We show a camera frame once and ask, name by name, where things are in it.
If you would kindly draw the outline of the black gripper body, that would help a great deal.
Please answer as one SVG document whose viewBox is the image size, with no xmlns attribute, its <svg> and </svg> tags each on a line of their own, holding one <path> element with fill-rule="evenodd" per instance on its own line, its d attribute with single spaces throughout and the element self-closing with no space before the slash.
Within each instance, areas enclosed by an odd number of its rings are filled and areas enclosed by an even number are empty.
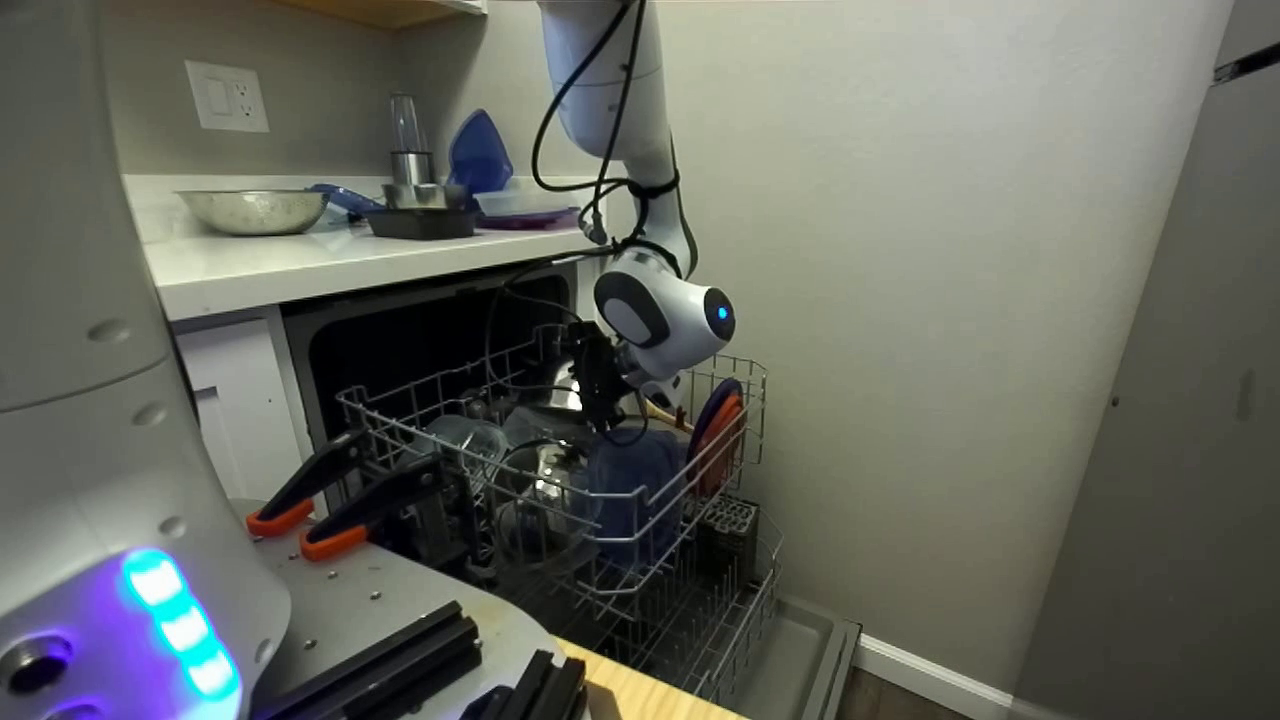
<svg viewBox="0 0 1280 720">
<path fill-rule="evenodd" d="M 612 433 L 621 422 L 621 398 L 631 390 L 621 374 L 612 339 L 597 324 L 573 321 L 561 329 L 555 350 L 579 383 L 589 422 Z"/>
</svg>

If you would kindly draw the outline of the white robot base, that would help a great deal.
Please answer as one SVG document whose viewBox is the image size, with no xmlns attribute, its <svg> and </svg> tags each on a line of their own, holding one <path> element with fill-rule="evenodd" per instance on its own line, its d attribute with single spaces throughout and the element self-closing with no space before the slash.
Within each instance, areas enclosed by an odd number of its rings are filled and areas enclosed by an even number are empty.
<svg viewBox="0 0 1280 720">
<path fill-rule="evenodd" d="M 0 0 L 0 720 L 245 720 L 293 618 L 204 451 L 93 0 Z"/>
</svg>

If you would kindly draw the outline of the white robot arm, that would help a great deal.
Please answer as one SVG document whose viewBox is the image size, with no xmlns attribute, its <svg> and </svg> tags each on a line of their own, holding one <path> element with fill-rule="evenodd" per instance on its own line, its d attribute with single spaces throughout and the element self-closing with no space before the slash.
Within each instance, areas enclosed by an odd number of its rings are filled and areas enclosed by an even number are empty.
<svg viewBox="0 0 1280 720">
<path fill-rule="evenodd" d="M 617 422 L 623 397 L 666 390 L 737 334 L 725 286 L 695 284 L 695 238 L 666 111 L 662 33 L 647 0 L 537 0 L 552 102 L 568 139 L 621 163 L 635 224 L 594 280 L 600 329 L 576 350 L 583 413 Z"/>
</svg>

